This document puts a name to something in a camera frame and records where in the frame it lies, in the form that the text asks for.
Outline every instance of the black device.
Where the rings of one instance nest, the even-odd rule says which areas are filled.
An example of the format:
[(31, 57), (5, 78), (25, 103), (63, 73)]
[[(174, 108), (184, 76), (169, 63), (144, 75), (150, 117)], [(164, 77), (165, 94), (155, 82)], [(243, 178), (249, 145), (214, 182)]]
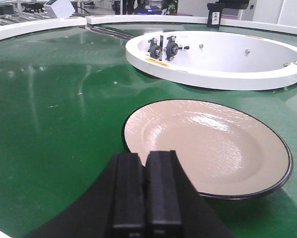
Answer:
[(150, 46), (148, 49), (149, 56), (154, 59), (159, 59), (163, 53), (163, 48), (161, 46), (157, 45), (156, 38), (152, 38), (148, 42), (150, 43)]
[(138, 0), (137, 8), (134, 10), (134, 14), (137, 15), (161, 15), (162, 10), (156, 5), (150, 4), (149, 0)]
[(234, 238), (175, 151), (113, 154), (72, 205), (24, 238)]
[(0, 15), (12, 15), (14, 14), (12, 4), (0, 4)]
[(222, 11), (224, 8), (247, 9), (249, 0), (219, 0), (215, 3), (208, 3), (209, 9), (207, 26), (219, 28), (221, 24)]
[(168, 61), (172, 61), (178, 53), (179, 46), (175, 42), (176, 36), (167, 37), (168, 43), (166, 45), (166, 57)]

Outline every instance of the green surface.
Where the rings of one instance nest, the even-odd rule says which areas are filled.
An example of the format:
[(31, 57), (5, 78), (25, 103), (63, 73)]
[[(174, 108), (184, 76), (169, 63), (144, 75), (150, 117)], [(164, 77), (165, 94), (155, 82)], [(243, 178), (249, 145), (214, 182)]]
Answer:
[[(106, 27), (131, 35), (207, 30), (197, 24)], [(297, 36), (220, 31), (297, 46)], [(248, 200), (207, 201), (237, 238), (297, 238), (297, 86), (221, 91), (176, 84), (132, 67), (125, 44), (82, 28), (0, 42), (0, 229), (20, 238), (57, 215), (96, 179), (113, 152), (124, 151), (121, 128), (132, 111), (157, 100), (187, 98), (249, 113), (284, 138), (294, 171), (282, 189)]]

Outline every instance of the white wall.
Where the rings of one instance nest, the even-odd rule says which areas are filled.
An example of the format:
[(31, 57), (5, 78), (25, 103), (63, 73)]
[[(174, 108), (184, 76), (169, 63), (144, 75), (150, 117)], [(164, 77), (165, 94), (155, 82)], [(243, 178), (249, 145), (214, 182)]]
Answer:
[(208, 17), (207, 3), (218, 0), (178, 0), (178, 13)]
[(244, 10), (239, 10), (238, 19), (245, 21), (252, 21), (254, 17), (254, 13), (256, 11), (257, 0), (249, 0), (248, 8)]
[(297, 0), (284, 0), (278, 24), (297, 27)]
[(282, 5), (283, 0), (257, 0), (253, 21), (276, 24)]

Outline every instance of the plate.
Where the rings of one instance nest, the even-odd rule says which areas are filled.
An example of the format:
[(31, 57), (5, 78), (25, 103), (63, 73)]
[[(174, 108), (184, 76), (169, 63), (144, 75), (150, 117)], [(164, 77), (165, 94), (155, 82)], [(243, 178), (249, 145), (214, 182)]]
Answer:
[(134, 111), (123, 125), (126, 148), (142, 164), (150, 151), (176, 150), (200, 194), (223, 199), (272, 192), (290, 177), (285, 141), (256, 118), (199, 100), (165, 100)]

